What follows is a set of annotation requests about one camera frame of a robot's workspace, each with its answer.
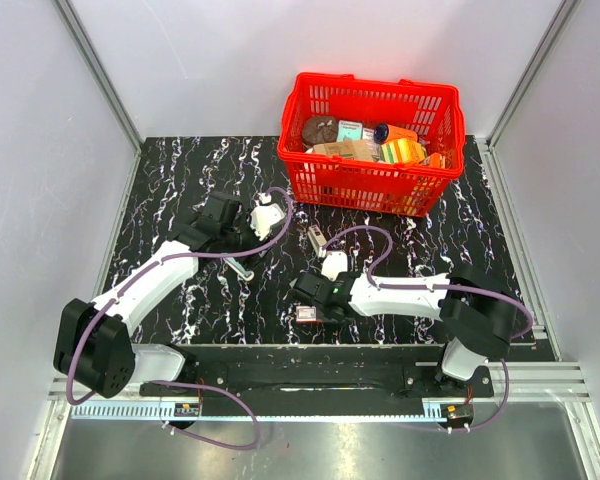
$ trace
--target white panel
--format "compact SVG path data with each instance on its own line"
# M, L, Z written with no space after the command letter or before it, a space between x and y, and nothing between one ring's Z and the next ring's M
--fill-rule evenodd
M450 83L488 134L559 0L74 0L141 135L275 135L301 71Z
M600 419L600 0L582 2L498 153L560 349Z
M0 480L27 462L60 312L93 293L132 158L52 2L0 1Z

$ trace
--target marble table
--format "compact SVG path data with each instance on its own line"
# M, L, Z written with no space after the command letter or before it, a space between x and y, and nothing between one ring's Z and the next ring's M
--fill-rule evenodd
M109 266L105 288L122 281L165 240L176 212L204 204L209 192L239 195L253 205L271 185L287 187L277 137L171 137L147 139ZM381 315L348 326L295 324L289 283L319 266L307 229L319 224L327 238L352 225L389 230L395 248L378 275L447 272L468 262L506 283L520 297L480 155L472 137L464 149L465 172L451 183L422 219L296 204L293 222L273 247L256 278L245 283L223 262L211 262L175 289L136 331L139 343L178 344L424 344L444 343L440 322ZM352 268L365 269L384 248L384 238L366 232L342 244ZM517 328L524 324L517 318ZM532 334L518 339L532 341Z

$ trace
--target robotic arm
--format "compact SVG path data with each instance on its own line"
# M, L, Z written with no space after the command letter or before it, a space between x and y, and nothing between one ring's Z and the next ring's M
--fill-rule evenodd
M285 218L282 209L261 195L259 205L247 210L238 197L213 192L202 211L176 220L175 227L154 255L129 278L87 303L69 302L62 311L53 364L68 374L76 347L87 325L105 305L113 303L91 333L78 360L75 379L105 398L129 383L172 381L195 372L195 358L173 346L136 345L131 335L147 314L174 288L193 277L207 258L192 252L244 252L266 243L272 229ZM266 255L254 253L223 258L245 281L249 270Z
M463 385L475 370L491 358L509 351L516 307L494 298L464 292L433 289L433 285L465 285L510 296L487 275L470 265L450 274L419 278L374 277L377 285L401 285L404 289L378 288L359 272L333 271L329 252L322 274L303 272L293 294L304 305L316 307L320 321L341 324L352 317L379 314L411 315L442 320L455 337L444 350L436 381Z

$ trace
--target red basket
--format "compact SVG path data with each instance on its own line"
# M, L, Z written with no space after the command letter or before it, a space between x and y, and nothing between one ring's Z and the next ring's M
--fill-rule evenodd
M450 168L345 160L304 153L302 127L314 115L388 123L414 130ZM282 115L278 155L298 202L424 216L445 187L463 171L464 117L458 90L400 80L357 80L353 75L301 73Z

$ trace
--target gray floor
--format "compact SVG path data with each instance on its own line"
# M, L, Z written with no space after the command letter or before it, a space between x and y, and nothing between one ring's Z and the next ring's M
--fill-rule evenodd
M249 424L195 431L249 442ZM264 424L256 452L234 452L147 422L70 420L54 479L580 479L566 414L509 405L491 427L447 436L395 424Z

